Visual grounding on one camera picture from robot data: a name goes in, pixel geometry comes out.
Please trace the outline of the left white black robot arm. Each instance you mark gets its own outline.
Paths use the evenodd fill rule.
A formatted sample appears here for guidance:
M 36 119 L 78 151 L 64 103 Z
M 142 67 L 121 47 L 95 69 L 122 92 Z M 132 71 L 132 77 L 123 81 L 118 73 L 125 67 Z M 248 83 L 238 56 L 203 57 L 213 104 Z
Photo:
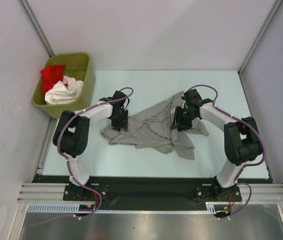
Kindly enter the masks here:
M 60 116 L 52 142 L 65 159 L 69 182 L 76 186 L 74 193 L 81 200 L 88 199 L 92 194 L 96 202 L 102 201 L 102 196 L 87 184 L 90 174 L 84 161 L 79 159 L 88 146 L 90 127 L 101 120 L 109 119 L 114 130 L 126 131 L 129 103 L 127 97 L 117 100 L 102 98 L 90 107 L 76 112 L 65 110 Z

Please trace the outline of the right aluminium corner post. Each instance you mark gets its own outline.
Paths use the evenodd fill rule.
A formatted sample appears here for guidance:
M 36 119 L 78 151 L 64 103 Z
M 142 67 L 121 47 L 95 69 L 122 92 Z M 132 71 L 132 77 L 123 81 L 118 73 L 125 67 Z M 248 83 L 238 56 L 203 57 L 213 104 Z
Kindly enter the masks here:
M 283 0 L 275 0 L 273 5 L 270 8 L 264 22 L 261 25 L 251 47 L 249 48 L 245 58 L 243 59 L 237 73 L 238 76 L 241 77 L 247 68 L 249 62 L 251 61 L 252 57 L 254 56 L 256 50 L 258 49 L 259 45 L 261 44 L 263 38 L 266 36 L 268 29 L 270 28 L 274 18 L 276 17 L 278 11 L 280 10 L 281 6 L 283 5 Z

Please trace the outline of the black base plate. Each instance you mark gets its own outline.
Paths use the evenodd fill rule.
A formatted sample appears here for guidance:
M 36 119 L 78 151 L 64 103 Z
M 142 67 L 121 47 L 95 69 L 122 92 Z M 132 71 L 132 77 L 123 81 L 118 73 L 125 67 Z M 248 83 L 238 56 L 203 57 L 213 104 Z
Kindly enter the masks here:
M 272 185 L 270 179 L 240 179 L 222 190 L 213 178 L 100 177 L 93 176 L 86 188 L 67 176 L 36 175 L 32 183 L 59 190 L 65 202 L 101 204 L 108 211 L 199 211 L 207 202 L 239 203 L 249 188 Z

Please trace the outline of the aluminium corner post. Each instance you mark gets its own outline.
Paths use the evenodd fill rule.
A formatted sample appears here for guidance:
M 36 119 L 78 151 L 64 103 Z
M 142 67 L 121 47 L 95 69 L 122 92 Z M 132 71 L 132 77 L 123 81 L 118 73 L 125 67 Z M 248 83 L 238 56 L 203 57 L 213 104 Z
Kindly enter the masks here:
M 251 47 L 249 48 L 245 58 L 243 59 L 237 73 L 238 76 L 241 77 L 247 68 L 249 62 L 251 61 L 252 57 L 254 56 L 256 50 L 258 49 L 259 45 L 261 44 L 263 38 L 266 36 L 268 29 L 270 28 L 274 18 L 276 17 L 278 11 L 280 10 L 281 6 L 283 5 L 283 0 L 275 0 L 273 5 L 270 8 L 264 22 L 261 25 Z
M 25 13 L 27 19 L 29 20 L 30 25 L 32 26 L 35 34 L 37 35 L 39 41 L 41 42 L 45 52 L 50 58 L 53 57 L 55 55 L 53 48 L 51 47 L 29 1 L 28 0 L 18 0 L 18 3 L 20 4 L 23 12 Z

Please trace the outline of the left aluminium corner post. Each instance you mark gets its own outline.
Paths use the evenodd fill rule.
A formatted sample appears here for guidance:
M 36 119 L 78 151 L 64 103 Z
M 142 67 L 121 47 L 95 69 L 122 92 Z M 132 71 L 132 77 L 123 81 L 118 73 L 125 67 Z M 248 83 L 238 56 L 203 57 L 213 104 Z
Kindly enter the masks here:
M 29 20 L 30 25 L 32 26 L 35 34 L 37 35 L 39 41 L 41 42 L 45 52 L 50 58 L 53 57 L 55 55 L 53 48 L 51 47 L 29 1 L 28 0 L 18 0 L 18 3 L 20 4 L 23 12 L 25 13 L 27 19 Z

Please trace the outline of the olive green plastic bin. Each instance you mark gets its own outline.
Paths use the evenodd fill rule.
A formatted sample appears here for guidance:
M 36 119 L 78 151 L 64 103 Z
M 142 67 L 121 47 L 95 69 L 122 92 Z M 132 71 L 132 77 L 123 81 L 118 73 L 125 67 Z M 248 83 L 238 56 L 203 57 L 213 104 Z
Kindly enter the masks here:
M 44 66 L 55 65 L 65 65 L 63 73 L 66 76 L 75 78 L 77 81 L 83 81 L 82 91 L 75 101 L 66 104 L 48 105 L 42 88 L 43 78 L 39 78 L 32 95 L 32 103 L 50 117 L 58 119 L 65 110 L 75 112 L 91 105 L 96 77 L 91 66 L 90 57 L 83 52 L 57 54 L 49 58 Z

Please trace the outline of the red t shirt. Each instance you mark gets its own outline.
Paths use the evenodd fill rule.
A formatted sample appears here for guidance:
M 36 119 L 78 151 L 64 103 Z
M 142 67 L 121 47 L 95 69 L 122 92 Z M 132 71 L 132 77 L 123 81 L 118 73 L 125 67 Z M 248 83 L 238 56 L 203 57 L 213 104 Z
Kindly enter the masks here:
M 41 87 L 44 94 L 51 90 L 56 83 L 63 82 L 65 69 L 66 65 L 56 64 L 47 66 L 40 71 L 43 79 Z

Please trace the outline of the aluminium frame rail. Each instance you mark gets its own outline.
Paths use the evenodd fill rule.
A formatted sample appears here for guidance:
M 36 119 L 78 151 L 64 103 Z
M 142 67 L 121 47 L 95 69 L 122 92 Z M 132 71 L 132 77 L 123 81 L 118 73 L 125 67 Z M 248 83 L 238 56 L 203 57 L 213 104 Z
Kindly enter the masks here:
M 24 183 L 18 203 L 60 203 L 67 183 Z M 283 204 L 283 184 L 251 184 L 250 204 Z

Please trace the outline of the grey t shirt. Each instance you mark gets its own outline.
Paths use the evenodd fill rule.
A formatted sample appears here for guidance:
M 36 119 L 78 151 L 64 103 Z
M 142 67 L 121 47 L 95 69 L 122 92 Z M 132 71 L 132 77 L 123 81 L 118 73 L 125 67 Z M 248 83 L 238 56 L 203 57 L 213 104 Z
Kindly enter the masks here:
M 183 92 L 180 91 L 128 117 L 127 130 L 114 130 L 109 125 L 101 133 L 110 145 L 132 145 L 136 149 L 152 148 L 162 154 L 176 151 L 180 158 L 195 159 L 195 146 L 188 134 L 209 136 L 205 124 L 194 119 L 188 130 L 171 129 L 176 107 L 183 105 Z

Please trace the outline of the white t shirt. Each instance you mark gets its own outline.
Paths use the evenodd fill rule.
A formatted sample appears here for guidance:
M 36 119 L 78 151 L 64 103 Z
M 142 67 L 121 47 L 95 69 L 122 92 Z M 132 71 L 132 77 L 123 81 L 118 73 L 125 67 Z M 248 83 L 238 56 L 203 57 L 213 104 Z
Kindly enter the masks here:
M 58 81 L 52 89 L 45 93 L 44 100 L 48 105 L 72 103 L 81 95 L 83 85 L 82 80 L 64 75 L 62 81 Z

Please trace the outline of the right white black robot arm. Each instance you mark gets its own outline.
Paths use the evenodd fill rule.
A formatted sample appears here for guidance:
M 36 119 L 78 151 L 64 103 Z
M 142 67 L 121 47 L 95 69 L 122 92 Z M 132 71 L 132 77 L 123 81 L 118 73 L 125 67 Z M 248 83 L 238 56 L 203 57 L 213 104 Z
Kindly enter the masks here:
M 217 107 L 212 100 L 204 99 L 192 105 L 177 106 L 171 128 L 179 132 L 189 130 L 195 119 L 206 120 L 223 132 L 226 156 L 226 161 L 213 178 L 211 186 L 204 186 L 196 191 L 197 198 L 227 201 L 235 191 L 244 168 L 263 154 L 256 121 L 252 117 L 238 118 Z

